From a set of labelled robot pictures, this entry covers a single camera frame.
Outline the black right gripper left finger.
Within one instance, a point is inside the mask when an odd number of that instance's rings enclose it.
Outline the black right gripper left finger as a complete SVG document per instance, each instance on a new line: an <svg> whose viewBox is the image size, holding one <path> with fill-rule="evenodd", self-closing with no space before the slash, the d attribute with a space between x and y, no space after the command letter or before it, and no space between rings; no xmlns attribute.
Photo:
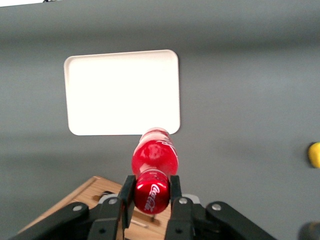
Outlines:
<svg viewBox="0 0 320 240"><path fill-rule="evenodd" d="M94 208L70 203L11 239L123 240L135 207L135 186L136 177L129 175L118 194L103 196Z"/></svg>

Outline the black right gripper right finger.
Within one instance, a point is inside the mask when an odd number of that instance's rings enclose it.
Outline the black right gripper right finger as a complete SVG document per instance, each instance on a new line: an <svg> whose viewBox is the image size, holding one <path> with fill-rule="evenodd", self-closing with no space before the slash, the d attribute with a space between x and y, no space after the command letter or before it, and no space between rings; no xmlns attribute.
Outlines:
<svg viewBox="0 0 320 240"><path fill-rule="evenodd" d="M180 177L170 177L171 214L166 240L274 240L243 214L222 201L203 207L183 195Z"/></svg>

